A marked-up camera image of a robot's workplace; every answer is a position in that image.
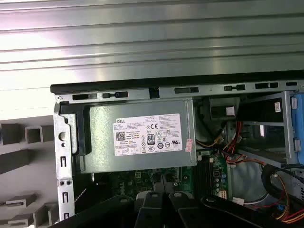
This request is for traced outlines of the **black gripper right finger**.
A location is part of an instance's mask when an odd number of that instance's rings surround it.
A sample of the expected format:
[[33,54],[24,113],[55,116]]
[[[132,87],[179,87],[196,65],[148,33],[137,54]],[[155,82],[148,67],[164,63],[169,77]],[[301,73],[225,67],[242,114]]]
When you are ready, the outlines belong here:
[[218,196],[205,196],[199,200],[182,191],[174,191],[172,182],[163,177],[164,192],[174,228],[292,228],[261,212],[248,209]]

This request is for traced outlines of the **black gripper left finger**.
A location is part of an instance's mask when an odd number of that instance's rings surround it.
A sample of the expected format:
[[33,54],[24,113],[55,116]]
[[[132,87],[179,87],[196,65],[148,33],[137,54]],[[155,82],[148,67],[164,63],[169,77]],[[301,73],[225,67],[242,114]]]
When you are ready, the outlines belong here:
[[119,195],[99,202],[54,225],[55,228],[161,228],[164,175],[153,190],[142,191],[135,200]]

